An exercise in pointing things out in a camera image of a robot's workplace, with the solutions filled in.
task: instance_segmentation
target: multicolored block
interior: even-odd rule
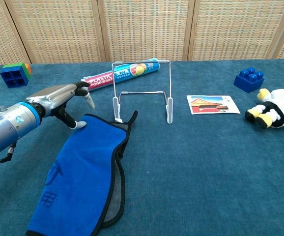
[[[8,88],[28,85],[30,73],[24,63],[4,65],[0,74]]]

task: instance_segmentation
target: blue cloth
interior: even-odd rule
[[[86,115],[48,172],[27,235],[88,236],[103,223],[114,187],[115,158],[127,131]]]

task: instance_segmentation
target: blue building block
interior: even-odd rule
[[[0,74],[8,88],[28,85],[28,77],[21,66],[4,67]]]
[[[245,92],[252,92],[261,88],[264,81],[264,74],[262,71],[257,71],[253,67],[249,67],[247,70],[240,71],[236,76],[234,85],[239,87]]]

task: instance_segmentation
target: plush penguin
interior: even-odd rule
[[[262,103],[246,111],[246,120],[255,122],[262,129],[283,127],[284,89],[270,92],[266,88],[262,88],[259,90],[257,97]]]

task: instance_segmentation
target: robotic hand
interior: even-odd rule
[[[0,108],[0,152],[10,146],[6,158],[11,160],[16,141],[37,128],[42,118],[55,116],[71,129],[79,129],[86,125],[85,121],[75,121],[66,111],[67,102],[73,96],[82,96],[90,108],[94,108],[93,100],[88,92],[87,82],[58,85],[43,89],[8,108]]]

